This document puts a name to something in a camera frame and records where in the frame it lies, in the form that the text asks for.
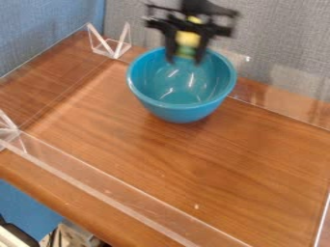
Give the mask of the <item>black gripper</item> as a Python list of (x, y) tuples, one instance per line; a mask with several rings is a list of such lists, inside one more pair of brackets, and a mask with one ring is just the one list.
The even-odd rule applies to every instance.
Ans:
[(230, 37), (236, 28), (239, 11), (213, 4), (209, 0), (179, 0), (177, 7), (165, 7), (148, 1), (144, 4), (145, 26), (164, 34), (165, 59), (171, 63), (176, 50), (177, 31), (201, 34), (196, 48), (195, 64), (201, 62), (208, 40)]

